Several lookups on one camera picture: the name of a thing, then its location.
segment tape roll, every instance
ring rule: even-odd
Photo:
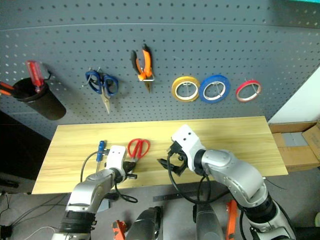
[[[252,85],[252,87],[254,89],[254,94],[249,97],[245,97],[245,98],[239,97],[239,93],[241,92],[241,90],[249,85]],[[237,90],[235,91],[235,96],[236,96],[236,99],[238,99],[238,101],[240,101],[242,103],[246,103],[246,102],[250,102],[253,99],[255,99],[256,97],[258,97],[258,95],[261,93],[261,91],[262,91],[262,86],[261,86],[260,82],[258,82],[257,80],[249,80],[249,81],[245,81],[237,88]]]
[[[206,95],[206,90],[209,86],[215,85],[219,94],[217,96],[209,97]],[[206,103],[214,104],[220,102],[225,99],[230,92],[230,82],[228,78],[222,75],[213,75],[206,78],[200,85],[199,88],[199,96],[200,99]]]
[[[192,84],[193,86],[195,86],[194,93],[191,94],[190,96],[180,96],[178,94],[178,88],[183,84]],[[171,93],[172,93],[172,96],[178,101],[192,102],[199,97],[199,87],[200,87],[199,81],[193,76],[181,76],[173,81],[172,87],[171,87]]]

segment blue screwdriver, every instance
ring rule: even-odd
[[[100,167],[100,163],[104,157],[104,151],[105,151],[105,147],[107,145],[107,141],[100,141],[99,142],[99,146],[98,146],[98,152],[96,154],[96,171],[95,173],[97,173],[99,171],[99,167]]]

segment red scissors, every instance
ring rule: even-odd
[[[130,148],[132,144],[135,144],[135,147],[133,149],[133,152],[130,151]],[[142,154],[142,150],[144,148],[144,143],[147,145],[147,148],[145,152]],[[128,153],[129,156],[132,158],[133,162],[137,162],[139,159],[141,159],[143,156],[147,154],[150,148],[150,142],[147,139],[141,139],[141,138],[136,138],[132,139],[129,144],[128,144]]]

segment red tape roll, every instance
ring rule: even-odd
[[[258,88],[257,88],[257,90],[255,90],[255,93],[253,95],[249,96],[249,97],[246,97],[246,98],[239,97],[239,93],[241,92],[241,90],[244,89],[248,85],[257,85]],[[257,80],[249,80],[249,81],[246,81],[246,82],[242,83],[237,88],[237,90],[235,91],[235,96],[236,96],[236,99],[238,99],[238,101],[240,101],[242,103],[246,103],[246,102],[252,101],[256,97],[258,97],[258,95],[261,93],[261,91],[262,91],[262,87],[261,87],[261,83],[260,82],[258,82]]]

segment pliers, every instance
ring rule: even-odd
[[[150,48],[146,45],[142,45],[142,52],[144,56],[144,68],[140,67],[139,59],[137,57],[136,51],[131,52],[131,62],[133,69],[138,73],[138,79],[143,81],[146,89],[150,93],[151,82],[154,81],[154,75],[152,72],[152,57]]]

